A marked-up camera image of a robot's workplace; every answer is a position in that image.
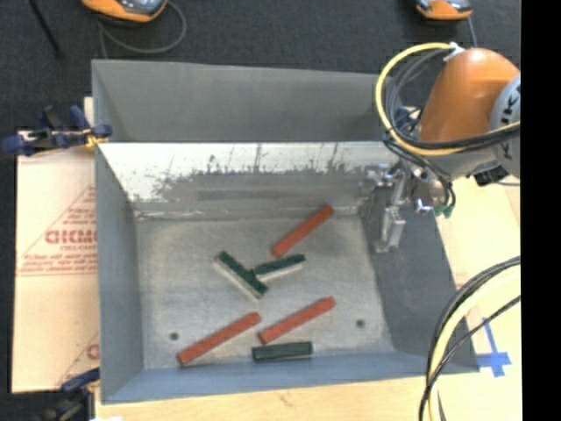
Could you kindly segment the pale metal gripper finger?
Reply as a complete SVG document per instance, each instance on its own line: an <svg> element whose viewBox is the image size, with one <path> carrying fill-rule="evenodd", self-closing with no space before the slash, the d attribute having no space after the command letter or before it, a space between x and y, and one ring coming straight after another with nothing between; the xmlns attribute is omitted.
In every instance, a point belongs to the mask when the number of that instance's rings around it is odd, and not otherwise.
<svg viewBox="0 0 561 421"><path fill-rule="evenodd" d="M385 253L391 248L390 234L393 225L392 207L386 207L380 214L378 239L375 241L374 247L377 253Z"/></svg>
<svg viewBox="0 0 561 421"><path fill-rule="evenodd" d="M397 210L391 210L388 228L388 245L390 247L398 247L400 245L405 225L406 220L401 216L401 213Z"/></svg>

